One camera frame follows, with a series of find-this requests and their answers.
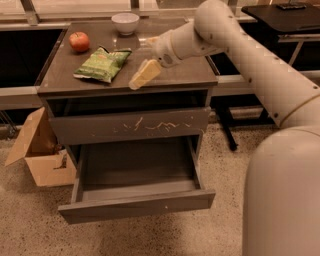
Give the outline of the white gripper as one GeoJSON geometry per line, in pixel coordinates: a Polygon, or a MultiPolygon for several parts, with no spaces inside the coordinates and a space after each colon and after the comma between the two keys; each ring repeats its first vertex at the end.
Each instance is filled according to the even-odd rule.
{"type": "Polygon", "coordinates": [[[162,67],[171,68],[181,63],[173,49],[171,34],[172,30],[169,30],[159,36],[147,39],[153,59],[144,60],[141,63],[138,71],[129,82],[129,87],[132,90],[137,90],[153,80],[161,73],[162,67]]]}

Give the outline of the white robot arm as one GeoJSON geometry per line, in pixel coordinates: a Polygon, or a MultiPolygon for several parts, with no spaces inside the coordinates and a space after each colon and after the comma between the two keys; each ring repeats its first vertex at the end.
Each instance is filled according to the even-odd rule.
{"type": "Polygon", "coordinates": [[[192,21],[149,41],[129,86],[163,68],[216,50],[225,52],[278,126],[248,165],[243,256],[320,256],[320,91],[240,27],[222,0],[207,0],[192,21]]]}

